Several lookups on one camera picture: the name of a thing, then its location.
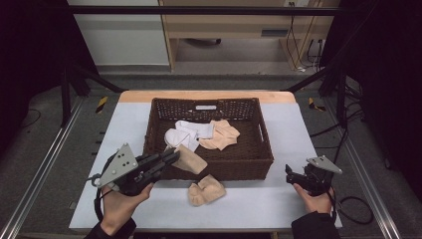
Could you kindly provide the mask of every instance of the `black curtain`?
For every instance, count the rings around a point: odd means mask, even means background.
[[[78,64],[98,74],[74,16],[49,12],[66,0],[3,1],[0,7],[0,153],[7,148],[36,94],[61,84],[65,67]],[[88,89],[82,76],[70,82]]]
[[[358,8],[372,0],[342,0]],[[381,148],[422,200],[422,1],[379,0],[352,41],[346,73],[361,84],[362,107]],[[321,64],[341,48],[361,17],[335,17]]]

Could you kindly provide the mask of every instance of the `gripper mount plate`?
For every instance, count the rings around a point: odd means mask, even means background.
[[[108,168],[103,173],[97,187],[107,185],[135,170],[138,166],[136,158],[128,143],[125,143],[115,154]]]
[[[338,168],[334,163],[331,162],[331,160],[326,158],[324,155],[308,158],[307,162],[317,168],[325,169],[327,171],[338,173],[338,174],[342,174],[342,170]]]

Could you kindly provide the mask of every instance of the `white table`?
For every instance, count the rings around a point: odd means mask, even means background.
[[[143,232],[275,232],[291,228],[293,220],[306,214],[302,200],[286,183],[285,165],[303,173],[306,159],[316,152],[299,105],[290,93],[277,92],[126,92],[120,97],[91,176],[102,171],[106,160],[125,142],[134,155],[141,155],[148,125],[150,99],[260,98],[274,163],[265,180],[222,181],[227,195],[206,205],[189,204],[190,181],[161,180],[150,198],[133,214],[137,231]],[[70,228],[88,232],[97,223],[93,200],[97,189],[84,187]],[[335,223],[341,227],[337,217]]]

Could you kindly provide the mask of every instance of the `wooden cabinet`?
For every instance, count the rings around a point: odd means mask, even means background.
[[[310,0],[308,7],[335,7],[338,0]],[[159,0],[161,6],[248,6],[283,7],[285,0]],[[294,69],[307,52],[311,39],[325,39],[332,17],[296,16],[293,35],[292,16],[234,16],[234,15],[163,15],[170,67],[174,69],[179,39],[280,39],[289,63]]]

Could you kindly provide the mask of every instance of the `human hand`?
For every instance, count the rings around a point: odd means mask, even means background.
[[[109,235],[114,235],[132,216],[136,207],[149,198],[153,183],[147,185],[136,196],[126,196],[116,191],[111,191],[109,186],[104,186],[102,194],[104,197],[104,218],[101,228]]]
[[[293,187],[298,195],[302,198],[305,203],[305,208],[308,213],[317,211],[318,213],[330,213],[331,212],[331,200],[326,193],[323,193],[319,196],[310,196],[306,190],[304,190],[300,185],[294,183]],[[333,195],[332,188],[329,190],[329,193]]]

